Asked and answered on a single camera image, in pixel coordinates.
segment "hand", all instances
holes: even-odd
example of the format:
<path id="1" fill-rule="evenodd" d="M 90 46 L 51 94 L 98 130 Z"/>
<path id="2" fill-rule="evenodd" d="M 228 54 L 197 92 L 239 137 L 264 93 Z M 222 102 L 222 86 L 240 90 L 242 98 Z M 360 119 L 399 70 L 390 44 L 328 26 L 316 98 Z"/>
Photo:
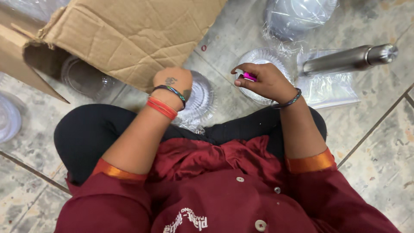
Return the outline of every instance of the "hand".
<path id="1" fill-rule="evenodd" d="M 180 67 L 165 68 L 154 76 L 153 82 L 154 87 L 159 85 L 167 85 L 176 89 L 187 101 L 191 94 L 193 76 L 189 70 Z M 182 100 L 170 90 L 157 89 L 151 95 L 168 104 L 176 111 L 183 108 Z"/>
<path id="2" fill-rule="evenodd" d="M 243 63 L 235 67 L 231 73 L 236 74 L 236 69 L 241 69 L 244 72 L 255 75 L 257 82 L 247 80 L 240 75 L 240 77 L 234 81 L 234 84 L 238 87 L 249 89 L 265 98 L 284 104 L 292 100 L 298 94 L 295 87 L 272 63 Z"/>

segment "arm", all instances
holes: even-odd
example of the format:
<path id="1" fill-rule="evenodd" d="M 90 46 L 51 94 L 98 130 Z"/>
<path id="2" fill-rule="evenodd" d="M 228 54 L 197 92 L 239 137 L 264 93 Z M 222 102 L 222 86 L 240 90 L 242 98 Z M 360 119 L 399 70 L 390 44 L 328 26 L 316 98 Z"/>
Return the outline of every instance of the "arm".
<path id="1" fill-rule="evenodd" d="M 189 70 L 167 68 L 154 77 L 154 86 L 169 85 L 184 95 L 191 93 L 193 77 Z M 157 89 L 153 97 L 168 104 L 176 111 L 182 107 L 181 99 L 174 93 Z M 102 158 L 112 166 L 134 174 L 147 174 L 151 169 L 159 142 L 171 120 L 157 110 L 145 106 L 130 126 L 103 154 Z"/>
<path id="2" fill-rule="evenodd" d="M 187 100 L 192 79 L 189 70 L 167 68 L 156 74 L 154 85 L 172 86 Z M 183 107 L 181 99 L 168 90 L 156 90 L 152 96 L 176 111 Z M 65 203 L 55 232 L 149 232 L 151 200 L 143 184 L 170 123 L 146 105 Z"/>
<path id="3" fill-rule="evenodd" d="M 286 103 L 296 89 L 272 64 L 242 64 L 235 69 L 254 74 L 258 81 L 239 78 L 235 85 Z M 378 210 L 367 204 L 337 170 L 332 154 L 319 133 L 303 97 L 280 110 L 285 162 L 293 173 L 292 197 L 309 217 L 339 232 L 398 232 Z"/>

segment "maroon shirt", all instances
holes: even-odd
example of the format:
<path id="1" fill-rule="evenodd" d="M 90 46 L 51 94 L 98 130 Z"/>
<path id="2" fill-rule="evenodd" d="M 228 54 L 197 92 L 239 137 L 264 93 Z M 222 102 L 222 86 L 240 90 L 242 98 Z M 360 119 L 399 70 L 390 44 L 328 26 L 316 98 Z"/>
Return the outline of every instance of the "maroon shirt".
<path id="1" fill-rule="evenodd" d="M 399 232 L 336 166 L 292 175 L 267 141 L 161 143 L 145 184 L 103 173 L 68 184 L 56 232 Z"/>

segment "dark bangle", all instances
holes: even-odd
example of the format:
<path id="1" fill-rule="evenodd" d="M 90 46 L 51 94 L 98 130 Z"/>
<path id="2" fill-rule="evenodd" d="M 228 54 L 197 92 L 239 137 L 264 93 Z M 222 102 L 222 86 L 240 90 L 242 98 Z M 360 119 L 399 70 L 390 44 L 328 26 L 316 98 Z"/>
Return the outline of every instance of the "dark bangle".
<path id="1" fill-rule="evenodd" d="M 158 87 L 155 87 L 152 91 L 154 92 L 157 89 L 167 89 L 167 90 L 170 90 L 170 91 L 174 92 L 176 95 L 178 95 L 178 97 L 183 102 L 183 108 L 181 110 L 183 110 L 185 108 L 185 99 L 184 99 L 183 95 L 180 92 L 178 92 L 174 88 L 172 88 L 170 86 L 167 86 L 167 85 L 159 85 Z"/>
<path id="2" fill-rule="evenodd" d="M 296 102 L 299 97 L 302 95 L 302 90 L 299 88 L 296 88 L 296 90 L 298 90 L 298 94 L 289 102 L 287 102 L 286 104 L 274 104 L 276 101 L 272 100 L 272 102 L 270 103 L 270 105 L 272 106 L 272 108 L 274 109 L 281 109 L 284 108 L 286 106 L 289 106 L 291 104 L 293 104 L 294 102 Z"/>

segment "orange sleeve trim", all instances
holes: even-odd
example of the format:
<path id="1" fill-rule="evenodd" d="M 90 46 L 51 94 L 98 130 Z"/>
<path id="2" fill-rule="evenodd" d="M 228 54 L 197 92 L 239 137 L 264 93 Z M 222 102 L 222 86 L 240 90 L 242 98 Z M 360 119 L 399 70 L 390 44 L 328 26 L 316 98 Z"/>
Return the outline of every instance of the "orange sleeve trim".
<path id="1" fill-rule="evenodd" d="M 100 158 L 98 160 L 98 163 L 96 164 L 96 167 L 95 167 L 94 171 L 92 172 L 91 176 L 96 175 L 100 172 L 102 172 L 103 174 L 106 174 L 110 177 L 115 177 L 115 178 L 123 179 L 123 180 L 141 180 L 141 181 L 144 181 L 144 180 L 147 179 L 147 176 L 148 176 L 148 175 L 139 175 L 139 174 L 134 174 L 134 173 L 122 171 L 121 169 L 118 169 L 118 168 L 112 166 L 111 164 L 109 164 L 108 162 L 103 160 L 102 158 Z"/>
<path id="2" fill-rule="evenodd" d="M 286 158 L 285 161 L 287 169 L 294 174 L 320 171 L 332 166 L 336 169 L 335 159 L 329 148 L 319 155 L 300 159 Z"/>

